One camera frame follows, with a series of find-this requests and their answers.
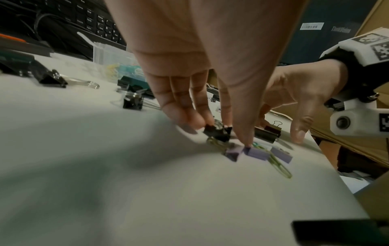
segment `box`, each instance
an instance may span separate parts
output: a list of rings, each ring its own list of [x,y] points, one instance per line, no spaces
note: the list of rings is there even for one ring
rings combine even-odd
[[[311,0],[280,60],[282,65],[315,62],[324,50],[354,37],[377,0]]]

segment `fingernail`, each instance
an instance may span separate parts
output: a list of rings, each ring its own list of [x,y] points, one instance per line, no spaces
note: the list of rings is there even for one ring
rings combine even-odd
[[[302,142],[304,142],[304,138],[305,138],[305,132],[303,131],[303,130],[301,130],[301,131],[299,131],[298,133],[297,133],[297,142],[298,143],[302,143]]]

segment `white sticker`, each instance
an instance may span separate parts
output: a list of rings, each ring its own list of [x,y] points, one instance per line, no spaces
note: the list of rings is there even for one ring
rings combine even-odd
[[[300,30],[321,30],[323,26],[324,22],[303,23]]]

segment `white table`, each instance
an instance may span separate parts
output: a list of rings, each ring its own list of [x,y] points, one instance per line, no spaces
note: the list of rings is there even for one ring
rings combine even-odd
[[[92,63],[56,57],[36,59],[101,87],[0,76],[0,245],[296,245],[293,220],[368,217],[309,134],[291,143],[288,120],[267,116],[293,148],[291,179],[231,162],[161,111],[120,108]]]

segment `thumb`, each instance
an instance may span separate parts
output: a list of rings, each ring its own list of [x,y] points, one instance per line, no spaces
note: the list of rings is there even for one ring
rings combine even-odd
[[[305,134],[313,124],[316,109],[320,106],[319,100],[314,97],[302,99],[297,105],[297,112],[291,124],[291,138],[295,143],[303,143]]]

